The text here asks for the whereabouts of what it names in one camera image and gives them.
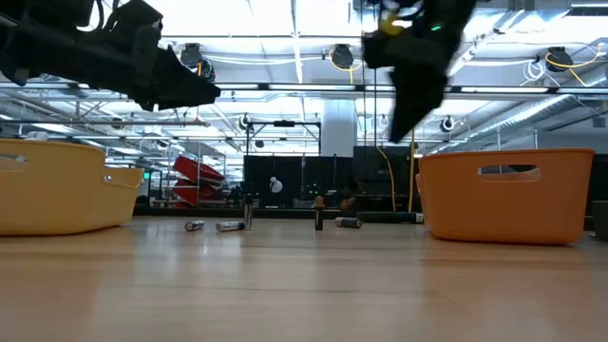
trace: ceiling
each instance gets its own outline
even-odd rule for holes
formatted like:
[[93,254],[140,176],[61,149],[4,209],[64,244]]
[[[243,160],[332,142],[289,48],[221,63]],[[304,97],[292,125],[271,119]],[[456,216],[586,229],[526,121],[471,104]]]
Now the ceiling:
[[[323,118],[325,102],[341,99],[355,103],[359,143],[373,141],[374,133],[376,140],[383,143],[393,93],[374,96],[372,91],[365,94],[361,91],[338,92],[313,86],[390,84],[386,69],[370,70],[361,66],[351,76],[349,72],[333,67],[325,58],[334,44],[346,43],[351,45],[355,59],[353,67],[361,64],[361,32],[372,31],[377,24],[374,11],[366,9],[361,15],[360,4],[358,0],[354,1],[355,4],[353,0],[147,0],[164,15],[161,41],[164,47],[172,46],[179,51],[186,43],[201,44],[203,55],[216,71],[216,83],[222,85],[222,94],[215,104],[150,113],[124,96],[106,90],[85,89],[86,97],[78,98],[67,93],[61,84],[32,80],[28,87],[19,88],[5,79],[0,80],[0,109],[3,109],[0,119],[52,121],[85,115],[84,120],[92,122],[117,118],[131,123],[142,121],[146,124],[130,124],[119,129],[95,124],[52,125],[50,132],[56,138],[99,136],[99,139],[86,141],[111,147],[110,154],[116,156],[137,157],[160,157],[172,150],[159,149],[154,141],[138,140],[138,136],[166,140],[196,138],[199,139],[196,143],[175,141],[175,145],[183,147],[176,153],[198,154],[197,145],[203,144],[206,154],[226,155],[228,171],[232,169],[233,172],[240,168],[240,156],[245,150],[245,132],[238,127],[238,120],[245,113],[255,121],[315,123]],[[606,67],[607,60],[601,53],[608,39],[606,17],[568,14],[573,6],[580,7],[582,2],[577,1],[536,0],[537,10],[521,12],[509,10],[507,3],[509,1],[493,0],[476,9],[450,69],[452,86],[492,86],[496,91],[516,86],[583,87],[570,72],[554,73],[539,69],[537,65],[531,66],[537,55],[544,58],[549,47],[565,47],[575,64],[595,58],[593,63],[577,68],[577,74],[583,79],[585,74]],[[605,7],[603,4],[608,1],[584,3]],[[501,19],[509,15],[517,18],[513,25],[502,34],[493,34]],[[95,27],[97,15],[93,13],[92,17],[91,26]],[[231,90],[229,84],[232,83],[251,87],[256,84],[303,84],[312,85],[312,90],[252,91],[242,85]],[[550,96],[553,95],[511,90],[449,94],[442,106],[417,126],[415,137],[422,141],[449,141],[517,105],[535,103]],[[603,98],[596,96],[583,100],[594,106]],[[569,120],[567,112],[560,114],[551,120]],[[456,128],[451,133],[443,133],[440,122],[448,115],[455,120]],[[182,125],[194,120],[210,125]],[[15,125],[4,127],[3,134],[12,134],[17,129]],[[26,131],[41,128],[44,129],[43,126],[25,127]],[[519,130],[513,132],[513,136],[519,134],[522,134]],[[265,147],[252,147],[252,152],[314,155],[318,152],[315,141],[318,135],[315,126],[309,131],[301,126],[269,125],[256,135],[257,140],[267,142]],[[116,141],[102,136],[129,136],[132,139]],[[423,142],[420,152],[433,152],[437,145],[440,144]],[[467,149],[467,146],[467,143],[461,143],[460,147]],[[134,153],[122,153],[114,147],[129,148],[128,152]],[[479,144],[471,143],[470,148],[479,148]]]

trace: white pillar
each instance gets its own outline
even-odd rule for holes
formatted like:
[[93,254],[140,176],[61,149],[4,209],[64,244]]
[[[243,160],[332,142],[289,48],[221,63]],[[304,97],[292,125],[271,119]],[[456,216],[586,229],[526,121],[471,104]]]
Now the white pillar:
[[321,124],[321,156],[352,157],[352,148],[357,143],[354,101],[325,101]]

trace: yellow basket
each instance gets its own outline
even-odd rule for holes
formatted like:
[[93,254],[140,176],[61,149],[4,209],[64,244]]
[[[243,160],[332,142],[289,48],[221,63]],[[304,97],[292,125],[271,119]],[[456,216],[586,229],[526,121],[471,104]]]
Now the yellow basket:
[[82,233],[127,223],[143,170],[105,167],[95,147],[0,140],[0,235]]

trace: table surface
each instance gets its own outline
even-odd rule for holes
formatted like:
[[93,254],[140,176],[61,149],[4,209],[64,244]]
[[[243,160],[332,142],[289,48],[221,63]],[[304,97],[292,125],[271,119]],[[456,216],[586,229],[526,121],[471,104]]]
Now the table surface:
[[0,238],[0,341],[605,341],[608,243],[435,239],[422,226],[187,233],[135,218]]

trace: black cable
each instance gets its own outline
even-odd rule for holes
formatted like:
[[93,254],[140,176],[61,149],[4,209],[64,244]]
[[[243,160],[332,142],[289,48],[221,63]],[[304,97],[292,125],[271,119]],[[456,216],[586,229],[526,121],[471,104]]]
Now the black cable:
[[102,0],[97,0],[97,11],[99,12],[99,23],[97,23],[97,27],[95,30],[100,30],[104,27],[105,15],[104,15],[104,4],[102,4]]

